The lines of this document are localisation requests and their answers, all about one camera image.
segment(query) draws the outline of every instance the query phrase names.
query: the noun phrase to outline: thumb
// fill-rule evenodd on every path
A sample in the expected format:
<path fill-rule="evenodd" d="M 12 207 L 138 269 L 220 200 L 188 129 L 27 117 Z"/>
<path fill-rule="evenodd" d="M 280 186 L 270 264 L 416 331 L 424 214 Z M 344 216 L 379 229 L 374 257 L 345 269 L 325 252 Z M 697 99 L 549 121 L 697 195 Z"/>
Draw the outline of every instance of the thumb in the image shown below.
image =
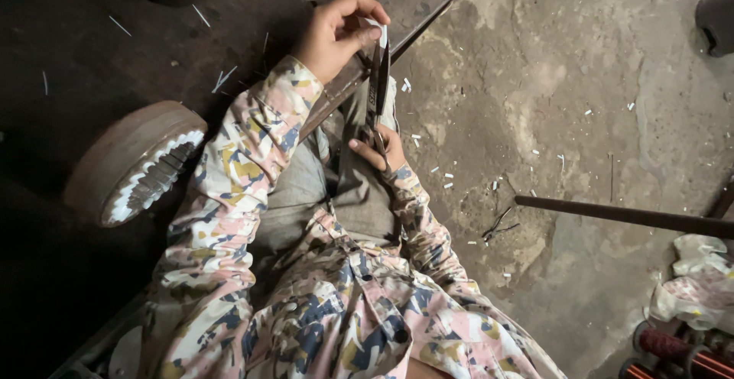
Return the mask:
<path fill-rule="evenodd" d="M 351 56 L 356 54 L 357 51 L 362 49 L 363 46 L 368 46 L 376 39 L 380 39 L 382 36 L 382 29 L 380 27 L 361 28 L 349 34 L 343 40 L 338 43 L 344 47 L 346 52 Z"/>
<path fill-rule="evenodd" d="M 349 141 L 349 148 L 355 153 L 361 155 L 362 158 L 366 159 L 370 164 L 372 164 L 372 167 L 377 168 L 380 171 L 385 171 L 387 168 L 385 165 L 385 159 L 382 158 L 380 153 L 370 149 L 365 143 L 352 139 Z"/>

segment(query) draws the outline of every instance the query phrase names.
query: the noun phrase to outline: scissors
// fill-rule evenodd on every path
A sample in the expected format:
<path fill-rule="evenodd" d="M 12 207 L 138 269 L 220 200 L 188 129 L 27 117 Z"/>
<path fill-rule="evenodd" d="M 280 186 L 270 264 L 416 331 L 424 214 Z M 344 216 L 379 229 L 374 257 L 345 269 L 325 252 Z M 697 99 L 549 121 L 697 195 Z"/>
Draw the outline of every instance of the scissors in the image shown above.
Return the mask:
<path fill-rule="evenodd" d="M 390 41 L 383 49 L 380 42 L 374 47 L 372 54 L 372 70 L 369 74 L 369 98 L 367 101 L 367 114 L 365 117 L 365 134 L 367 143 L 374 147 L 385 160 L 385 173 L 392 173 L 385 153 L 385 141 L 377 130 L 380 124 L 382 112 L 385 110 L 385 100 L 388 97 L 388 83 L 390 81 Z"/>
<path fill-rule="evenodd" d="M 508 232 L 509 230 L 512 230 L 513 228 L 518 227 L 520 225 L 518 223 L 518 224 L 510 225 L 508 228 L 502 228 L 501 230 L 497 229 L 500 226 L 500 222 L 502 221 L 502 219 L 504 219 L 504 217 L 507 215 L 507 213 L 509 213 L 511 209 L 512 209 L 512 206 L 507 207 L 507 210 L 505 210 L 505 212 L 502 213 L 500 217 L 497 217 L 495 224 L 489 230 L 484 232 L 484 234 L 482 234 L 482 238 L 484 239 L 485 243 L 490 241 L 492 238 L 494 238 L 494 236 L 500 233 Z"/>

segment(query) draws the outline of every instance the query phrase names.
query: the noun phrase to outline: shirt sleeve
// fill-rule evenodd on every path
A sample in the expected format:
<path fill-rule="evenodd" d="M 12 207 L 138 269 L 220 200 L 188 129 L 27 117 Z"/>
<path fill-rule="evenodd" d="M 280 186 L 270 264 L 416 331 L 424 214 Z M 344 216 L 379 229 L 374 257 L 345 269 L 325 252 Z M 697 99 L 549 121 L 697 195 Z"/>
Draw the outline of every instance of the shirt sleeve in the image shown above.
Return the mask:
<path fill-rule="evenodd" d="M 451 235 L 433 217 L 428 208 L 430 197 L 408 163 L 386 179 L 395 193 L 393 212 L 408 234 L 407 245 L 413 267 L 433 279 L 465 310 L 485 314 L 501 325 L 541 377 L 564 378 L 565 375 L 540 345 L 519 324 L 494 307 L 482 295 L 479 285 L 467 276 L 459 257 L 451 249 Z"/>
<path fill-rule="evenodd" d="M 141 377 L 240 377 L 252 242 L 311 105 L 315 75 L 285 57 L 240 94 L 209 141 L 153 272 Z"/>

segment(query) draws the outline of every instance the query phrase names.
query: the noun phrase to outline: metal rod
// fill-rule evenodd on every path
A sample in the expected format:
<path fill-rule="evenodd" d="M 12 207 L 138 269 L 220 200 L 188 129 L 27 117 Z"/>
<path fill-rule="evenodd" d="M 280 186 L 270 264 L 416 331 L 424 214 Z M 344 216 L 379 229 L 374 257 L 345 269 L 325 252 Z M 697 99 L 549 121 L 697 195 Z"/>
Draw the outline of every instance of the metal rod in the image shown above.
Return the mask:
<path fill-rule="evenodd" d="M 734 238 L 734 222 L 714 218 L 672 215 L 669 213 L 649 212 L 647 210 L 625 209 L 623 207 L 600 206 L 598 204 L 528 196 L 515 196 L 515 203 L 521 206 L 554 210 L 555 212 L 666 228 L 668 230 L 675 230 L 676 232 L 702 234 L 704 236 L 714 236 L 722 239 Z"/>

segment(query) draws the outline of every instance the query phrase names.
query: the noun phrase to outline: person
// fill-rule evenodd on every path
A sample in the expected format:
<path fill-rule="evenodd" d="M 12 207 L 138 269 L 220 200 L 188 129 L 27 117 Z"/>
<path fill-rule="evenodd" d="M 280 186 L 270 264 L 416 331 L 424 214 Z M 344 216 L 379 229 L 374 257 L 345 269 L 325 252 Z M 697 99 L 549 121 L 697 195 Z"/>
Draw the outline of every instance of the person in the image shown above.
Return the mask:
<path fill-rule="evenodd" d="M 317 7 L 293 54 L 205 145 L 153 273 L 139 376 L 564 377 L 468 278 L 394 117 L 379 127 L 392 173 L 353 139 L 365 85 L 344 110 L 348 148 L 328 200 L 318 137 L 299 146 L 299 130 L 324 84 L 381 35 L 351 30 L 354 16 L 390 24 L 375 0 Z"/>

